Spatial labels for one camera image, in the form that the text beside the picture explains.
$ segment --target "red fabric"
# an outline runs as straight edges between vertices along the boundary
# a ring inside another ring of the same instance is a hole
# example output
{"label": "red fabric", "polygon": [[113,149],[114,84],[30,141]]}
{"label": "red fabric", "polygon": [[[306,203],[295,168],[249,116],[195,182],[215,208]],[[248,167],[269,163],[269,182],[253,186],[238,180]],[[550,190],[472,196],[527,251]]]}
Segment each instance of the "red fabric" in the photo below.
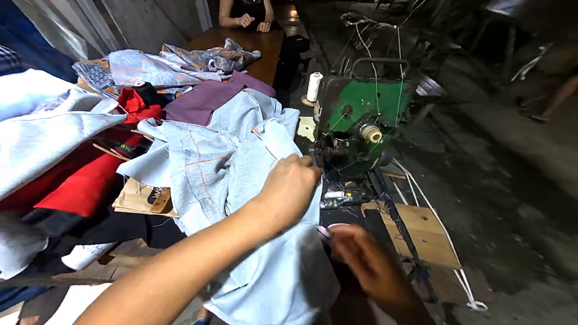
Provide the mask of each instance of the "red fabric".
{"label": "red fabric", "polygon": [[[115,129],[101,132],[100,136],[117,139],[130,147],[138,145],[142,140],[140,134]],[[77,172],[67,178],[34,208],[76,213],[83,217],[90,217],[97,209],[113,185],[116,169],[124,161],[93,146],[89,146],[77,154],[98,157],[81,166]]]}
{"label": "red fabric", "polygon": [[134,89],[123,88],[120,91],[117,102],[128,112],[127,120],[124,124],[138,123],[149,117],[154,119],[161,118],[161,105],[146,106],[145,101]]}
{"label": "red fabric", "polygon": [[[123,89],[118,102],[129,113],[125,123],[161,117],[161,107],[146,106],[133,89]],[[115,139],[129,147],[142,141],[139,134],[115,128],[97,136]],[[123,162],[93,147],[91,141],[84,142],[42,176],[0,201],[0,210],[26,213],[32,208],[46,208],[90,217],[110,190],[116,169]]]}

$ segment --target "black top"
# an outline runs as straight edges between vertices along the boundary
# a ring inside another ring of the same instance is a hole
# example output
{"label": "black top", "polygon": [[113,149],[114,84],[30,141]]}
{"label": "black top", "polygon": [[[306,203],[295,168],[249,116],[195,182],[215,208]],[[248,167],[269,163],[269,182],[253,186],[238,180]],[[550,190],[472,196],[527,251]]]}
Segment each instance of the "black top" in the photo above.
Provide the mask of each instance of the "black top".
{"label": "black top", "polygon": [[257,26],[265,21],[265,4],[263,0],[233,0],[231,18],[239,18],[246,13],[255,18],[246,29],[256,30]]}

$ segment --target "purple fabric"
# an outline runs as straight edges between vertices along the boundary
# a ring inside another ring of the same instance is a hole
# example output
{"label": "purple fabric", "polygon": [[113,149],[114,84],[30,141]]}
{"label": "purple fabric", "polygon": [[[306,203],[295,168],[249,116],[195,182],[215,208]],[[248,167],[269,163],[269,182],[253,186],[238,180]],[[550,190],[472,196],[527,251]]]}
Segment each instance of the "purple fabric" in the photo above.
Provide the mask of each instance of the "purple fabric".
{"label": "purple fabric", "polygon": [[245,87],[275,97],[275,90],[271,86],[246,73],[233,71],[228,82],[205,80],[169,103],[165,107],[166,119],[207,126],[213,111]]}
{"label": "purple fabric", "polygon": [[241,83],[247,86],[247,88],[255,89],[269,97],[275,97],[275,90],[271,86],[246,73],[233,71],[233,76],[229,79],[229,83]]}

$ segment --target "fabric pile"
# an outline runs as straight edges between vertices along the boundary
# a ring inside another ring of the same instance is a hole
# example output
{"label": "fabric pile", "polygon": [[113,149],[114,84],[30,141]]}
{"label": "fabric pile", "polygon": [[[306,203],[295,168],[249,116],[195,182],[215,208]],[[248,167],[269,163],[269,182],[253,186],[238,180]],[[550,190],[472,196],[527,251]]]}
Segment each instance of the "fabric pile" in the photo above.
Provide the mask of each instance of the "fabric pile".
{"label": "fabric pile", "polygon": [[116,99],[123,87],[138,81],[149,82],[173,98],[204,80],[228,79],[233,70],[242,70],[261,57],[259,51],[243,51],[233,39],[224,47],[187,51],[164,44],[158,56],[137,50],[121,50],[105,58],[77,62],[72,67],[100,94]]}
{"label": "fabric pile", "polygon": [[[279,159],[301,155],[299,111],[238,71],[259,56],[227,39],[75,64],[97,94],[32,69],[0,77],[0,278],[73,272],[135,238],[167,248],[257,195]],[[328,309],[339,284],[320,198],[318,185],[296,225],[219,274],[205,307],[233,325],[309,324]]]}

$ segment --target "thread spool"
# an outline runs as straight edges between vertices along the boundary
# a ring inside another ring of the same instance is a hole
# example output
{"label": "thread spool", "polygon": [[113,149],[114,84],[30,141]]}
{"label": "thread spool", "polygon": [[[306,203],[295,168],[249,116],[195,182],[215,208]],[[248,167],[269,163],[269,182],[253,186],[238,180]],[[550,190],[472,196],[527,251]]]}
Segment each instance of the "thread spool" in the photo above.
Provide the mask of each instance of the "thread spool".
{"label": "thread spool", "polygon": [[161,105],[161,108],[164,108],[169,103],[169,100],[157,93],[157,90],[149,82],[138,81],[132,85],[132,88],[136,90],[146,105]]}
{"label": "thread spool", "polygon": [[317,94],[319,93],[319,84],[323,79],[321,72],[313,72],[309,75],[309,86],[307,87],[307,100],[314,102],[317,100]]}
{"label": "thread spool", "polygon": [[364,125],[360,129],[361,136],[369,142],[377,143],[381,140],[383,135],[379,130],[379,127],[375,125]]}

